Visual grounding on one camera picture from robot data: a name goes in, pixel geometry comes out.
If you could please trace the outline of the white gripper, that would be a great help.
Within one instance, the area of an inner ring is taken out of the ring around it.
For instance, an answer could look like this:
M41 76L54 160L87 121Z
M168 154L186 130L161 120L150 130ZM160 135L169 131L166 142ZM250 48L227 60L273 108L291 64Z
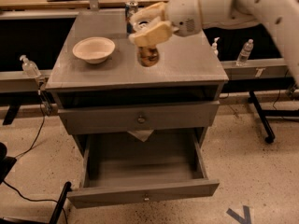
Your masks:
M199 0L169 0L138 10L130 18L132 25L146 24L140 31L129 35L137 47L149 47L167 41L172 34L189 36L202 29Z

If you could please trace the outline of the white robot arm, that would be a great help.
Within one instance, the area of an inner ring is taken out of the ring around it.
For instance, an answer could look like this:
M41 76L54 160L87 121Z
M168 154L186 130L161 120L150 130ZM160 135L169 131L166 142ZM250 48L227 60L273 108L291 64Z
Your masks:
M134 14L130 23L149 22L129 35L138 47L157 45L171 35L189 36L210 27L236 29L258 22L271 35L292 77L299 83L299 2L297 0L169 0Z

